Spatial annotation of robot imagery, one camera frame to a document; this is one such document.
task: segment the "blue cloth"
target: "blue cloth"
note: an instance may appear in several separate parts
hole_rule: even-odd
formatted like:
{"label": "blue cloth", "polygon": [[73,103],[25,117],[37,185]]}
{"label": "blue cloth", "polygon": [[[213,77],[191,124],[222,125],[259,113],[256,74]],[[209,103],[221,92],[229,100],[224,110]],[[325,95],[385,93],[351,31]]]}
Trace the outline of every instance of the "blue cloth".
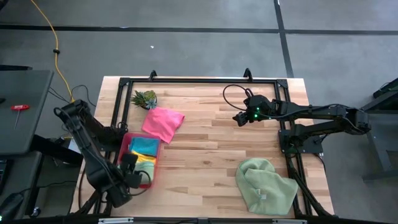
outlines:
{"label": "blue cloth", "polygon": [[140,154],[156,157],[158,146],[158,139],[134,137],[131,139],[130,152],[135,151]]}

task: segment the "folded cloth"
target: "folded cloth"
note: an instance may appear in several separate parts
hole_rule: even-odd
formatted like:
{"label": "folded cloth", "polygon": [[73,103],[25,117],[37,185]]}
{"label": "folded cloth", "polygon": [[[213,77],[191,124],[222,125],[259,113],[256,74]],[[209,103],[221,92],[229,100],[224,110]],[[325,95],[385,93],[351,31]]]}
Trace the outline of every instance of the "folded cloth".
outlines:
{"label": "folded cloth", "polygon": [[133,137],[130,144],[130,152],[133,150],[139,154],[156,157],[159,140],[144,137]]}
{"label": "folded cloth", "polygon": [[[150,177],[150,182],[154,181],[155,164],[153,162],[137,162],[134,171],[145,171]],[[146,174],[142,174],[141,184],[150,184]]]}
{"label": "folded cloth", "polygon": [[145,117],[142,130],[158,136],[161,140],[169,144],[174,136],[175,131],[184,121],[184,115],[165,108],[156,107],[149,110]]}
{"label": "folded cloth", "polygon": [[153,162],[154,164],[156,164],[156,157],[147,156],[147,155],[138,153],[136,151],[132,151],[131,153],[138,156],[137,162]]}
{"label": "folded cloth", "polygon": [[236,170],[236,183],[252,213],[286,215],[297,193],[295,180],[281,177],[266,159],[248,159]]}

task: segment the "gray desk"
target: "gray desk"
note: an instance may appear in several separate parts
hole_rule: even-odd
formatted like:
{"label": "gray desk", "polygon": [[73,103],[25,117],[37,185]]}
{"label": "gray desk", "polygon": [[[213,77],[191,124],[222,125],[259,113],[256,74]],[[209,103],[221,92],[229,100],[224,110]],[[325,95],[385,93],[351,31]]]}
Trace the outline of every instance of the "gray desk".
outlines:
{"label": "gray desk", "polygon": [[[52,77],[50,71],[0,72],[0,98],[6,99],[0,104],[0,155],[29,151]],[[11,110],[13,105],[30,106],[21,111],[16,129],[18,112]]]}
{"label": "gray desk", "polygon": [[[26,211],[30,213],[35,204],[37,174],[43,158],[40,152],[71,164],[80,164],[82,160],[81,155],[35,135],[52,77],[51,71],[0,72],[0,98],[6,99],[0,104],[0,156],[13,160],[0,203],[11,193],[32,189],[24,193],[15,219],[22,218]],[[13,105],[30,106],[21,111],[16,129],[17,112],[11,110]]]}
{"label": "gray desk", "polygon": [[379,159],[381,169],[362,176],[364,181],[398,177],[398,169],[391,163],[389,153],[398,152],[398,114],[370,114],[372,130],[367,133],[371,148]]}

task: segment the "yellow cloth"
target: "yellow cloth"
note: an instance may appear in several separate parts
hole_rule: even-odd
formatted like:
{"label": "yellow cloth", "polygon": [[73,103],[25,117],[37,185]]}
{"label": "yellow cloth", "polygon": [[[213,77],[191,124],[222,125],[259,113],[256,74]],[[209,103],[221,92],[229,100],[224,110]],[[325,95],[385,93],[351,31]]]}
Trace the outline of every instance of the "yellow cloth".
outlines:
{"label": "yellow cloth", "polygon": [[136,151],[132,151],[133,154],[138,156],[137,162],[153,162],[156,163],[156,158],[152,156],[146,156]]}

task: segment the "green towel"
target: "green towel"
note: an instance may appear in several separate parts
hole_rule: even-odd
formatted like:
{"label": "green towel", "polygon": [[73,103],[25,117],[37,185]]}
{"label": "green towel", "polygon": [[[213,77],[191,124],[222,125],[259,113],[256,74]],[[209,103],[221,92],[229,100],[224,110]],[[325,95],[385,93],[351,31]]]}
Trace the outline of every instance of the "green towel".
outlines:
{"label": "green towel", "polygon": [[[155,164],[153,162],[137,162],[134,171],[146,171],[149,174],[150,181],[154,181]],[[141,184],[149,184],[149,179],[146,174],[142,174]]]}
{"label": "green towel", "polygon": [[297,193],[295,180],[281,177],[266,159],[248,159],[236,171],[236,183],[252,213],[286,215]]}

